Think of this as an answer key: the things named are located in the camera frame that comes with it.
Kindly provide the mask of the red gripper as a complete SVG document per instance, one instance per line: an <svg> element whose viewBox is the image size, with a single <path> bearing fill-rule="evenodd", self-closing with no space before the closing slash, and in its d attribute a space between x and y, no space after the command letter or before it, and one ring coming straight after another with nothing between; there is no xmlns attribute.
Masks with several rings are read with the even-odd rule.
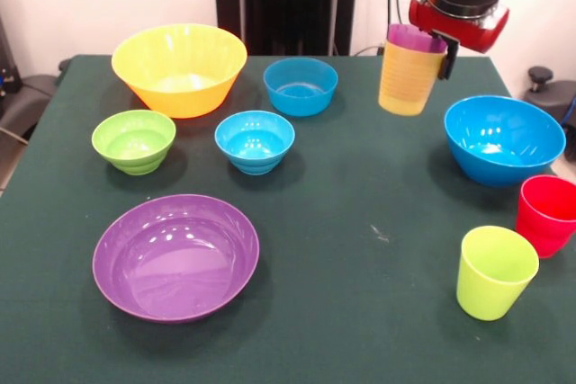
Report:
<svg viewBox="0 0 576 384"><path fill-rule="evenodd" d="M430 0L410 0L409 3L409 22L446 44L447 51L437 74L439 80L450 78L460 45L479 53L487 52L500 36L508 17L509 9L500 4L483 15L463 17L441 11Z"/></svg>

